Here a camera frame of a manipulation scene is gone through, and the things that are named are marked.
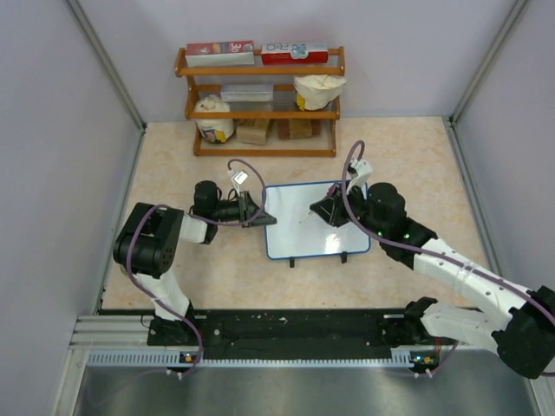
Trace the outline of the blue framed whiteboard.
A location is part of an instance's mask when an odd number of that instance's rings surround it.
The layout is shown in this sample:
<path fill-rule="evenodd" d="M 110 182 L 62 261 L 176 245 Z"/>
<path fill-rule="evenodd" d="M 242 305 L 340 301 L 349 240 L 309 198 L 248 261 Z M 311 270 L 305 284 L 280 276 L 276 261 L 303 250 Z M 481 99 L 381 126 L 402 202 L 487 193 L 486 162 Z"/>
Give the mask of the blue framed whiteboard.
<path fill-rule="evenodd" d="M 270 185 L 266 188 L 264 210 L 277 222 L 264 228 L 266 255 L 271 260 L 290 263 L 304 257 L 366 253 L 371 239 L 354 224 L 340 228 L 326 224 L 310 212 L 310 204 L 322 199 L 332 181 Z"/>

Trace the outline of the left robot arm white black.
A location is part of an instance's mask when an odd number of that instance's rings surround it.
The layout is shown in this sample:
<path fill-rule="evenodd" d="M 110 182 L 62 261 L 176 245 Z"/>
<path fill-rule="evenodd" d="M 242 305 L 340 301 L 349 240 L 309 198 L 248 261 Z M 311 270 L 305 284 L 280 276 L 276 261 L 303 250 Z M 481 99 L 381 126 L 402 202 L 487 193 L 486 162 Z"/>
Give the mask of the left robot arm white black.
<path fill-rule="evenodd" d="M 194 308 L 183 294 L 172 266 L 178 243 L 209 244 L 219 224 L 242 227 L 274 225 L 278 220 L 260 209 L 248 191 L 231 191 L 227 198 L 216 183 L 204 180 L 194 187 L 189 212 L 137 203 L 113 248 L 113 259 L 131 281 L 155 302 L 147 343 L 151 346 L 195 345 Z"/>

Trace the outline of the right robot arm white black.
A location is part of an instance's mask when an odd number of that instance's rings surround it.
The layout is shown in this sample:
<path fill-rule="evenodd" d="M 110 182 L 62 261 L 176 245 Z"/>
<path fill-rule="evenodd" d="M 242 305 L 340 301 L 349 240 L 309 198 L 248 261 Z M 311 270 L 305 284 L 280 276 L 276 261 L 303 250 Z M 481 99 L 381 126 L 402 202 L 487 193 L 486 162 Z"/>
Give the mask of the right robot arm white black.
<path fill-rule="evenodd" d="M 347 223 L 377 239 L 388 257 L 431 276 L 470 301 L 472 310 L 423 297 L 405 308 L 407 337 L 423 343 L 446 337 L 497 355 L 528 379 L 549 376 L 554 360 L 554 292 L 508 282 L 462 256 L 428 227 L 410 218 L 390 183 L 343 193 L 334 184 L 310 212 L 336 228 Z"/>

